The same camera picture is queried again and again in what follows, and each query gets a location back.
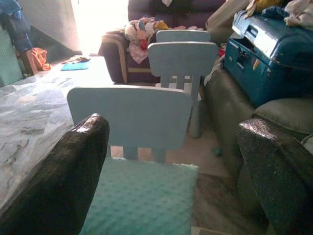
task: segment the gray marble surface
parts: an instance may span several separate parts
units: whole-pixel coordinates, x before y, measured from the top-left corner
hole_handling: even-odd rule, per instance
[[[60,71],[61,67],[0,88],[0,208],[73,126],[68,91],[112,84],[103,57],[93,57],[88,70]]]

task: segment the blue suitcase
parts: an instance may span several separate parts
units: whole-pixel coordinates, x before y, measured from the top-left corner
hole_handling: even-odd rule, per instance
[[[237,14],[224,67],[258,107],[268,101],[313,95],[313,32],[283,21]]]

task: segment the tiled floor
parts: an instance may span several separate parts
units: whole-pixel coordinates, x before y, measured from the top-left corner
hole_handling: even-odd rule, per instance
[[[75,86],[112,85],[101,57],[93,58],[89,70],[64,72],[60,68],[61,65],[57,65],[50,72],[0,88],[0,172],[6,164],[6,174],[0,173],[0,178],[9,186],[0,187],[0,206],[27,174],[25,164],[37,163],[72,127],[67,92]],[[243,215],[234,182],[222,158],[212,152],[219,144],[204,104],[201,123],[200,138],[186,135],[183,147],[170,150],[167,155],[167,163],[200,167],[193,225],[208,229],[209,235],[264,234],[257,224]],[[112,147],[112,156],[122,157],[122,148]],[[149,149],[139,150],[139,160],[150,159]],[[196,227],[194,235],[199,232]]]

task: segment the wall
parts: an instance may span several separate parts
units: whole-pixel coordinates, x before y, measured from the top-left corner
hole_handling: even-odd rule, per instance
[[[26,19],[38,30],[71,50],[78,51],[79,38],[73,7],[78,0],[19,0]]]

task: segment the purple sofa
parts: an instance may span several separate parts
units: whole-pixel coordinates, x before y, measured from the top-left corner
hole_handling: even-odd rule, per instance
[[[129,0],[128,19],[138,20],[143,16],[154,16],[164,20],[169,27],[197,26],[205,28],[206,20],[225,0],[173,0],[166,7],[161,0]],[[114,83],[159,82],[150,73],[149,59],[140,64],[127,52],[129,41],[120,30],[107,32],[102,38],[99,55],[104,56]]]

